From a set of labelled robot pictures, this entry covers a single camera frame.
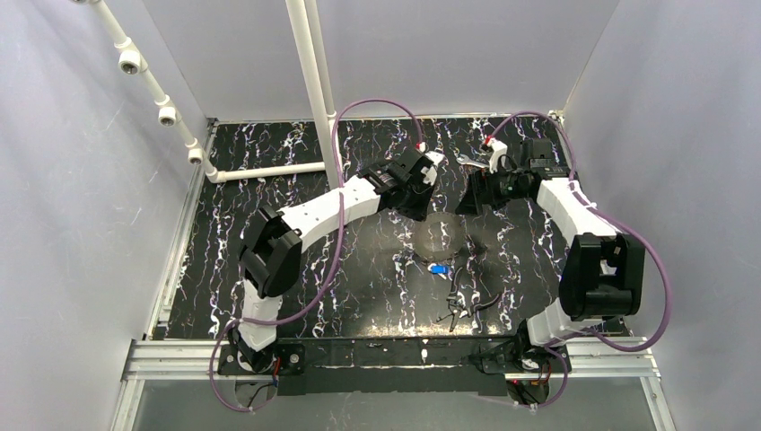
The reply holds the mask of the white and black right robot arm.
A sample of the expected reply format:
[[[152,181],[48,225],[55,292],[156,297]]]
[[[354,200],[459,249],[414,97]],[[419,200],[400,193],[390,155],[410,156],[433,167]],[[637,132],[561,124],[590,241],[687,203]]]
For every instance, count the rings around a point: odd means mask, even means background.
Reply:
[[[593,214],[571,168],[555,159],[553,148],[548,139],[528,139],[520,142],[518,158],[512,158],[507,144],[488,138],[482,150],[489,161],[469,174],[456,209],[459,215],[476,216],[485,207],[499,209],[513,200],[531,199],[547,212],[568,245],[558,297],[522,321],[507,341],[482,345],[468,357],[486,374],[560,365],[565,341],[604,321],[632,315],[641,305],[643,243]]]

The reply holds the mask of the blue-capped key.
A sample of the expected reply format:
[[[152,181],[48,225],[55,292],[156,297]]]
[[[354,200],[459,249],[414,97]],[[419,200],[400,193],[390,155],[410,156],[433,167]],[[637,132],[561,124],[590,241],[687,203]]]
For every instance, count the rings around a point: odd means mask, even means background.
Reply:
[[[428,271],[433,275],[447,276],[450,273],[450,267],[447,265],[431,264],[427,267]]]

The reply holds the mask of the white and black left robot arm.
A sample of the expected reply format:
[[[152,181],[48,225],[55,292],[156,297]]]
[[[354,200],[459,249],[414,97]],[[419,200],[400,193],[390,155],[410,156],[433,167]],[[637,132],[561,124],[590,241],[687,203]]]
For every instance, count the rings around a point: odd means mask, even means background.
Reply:
[[[383,210],[425,220],[444,158],[436,151],[407,149],[298,206],[258,208],[239,252],[245,296],[241,317],[227,333],[235,358],[256,374],[269,368],[283,295],[297,283],[302,254],[315,241]]]

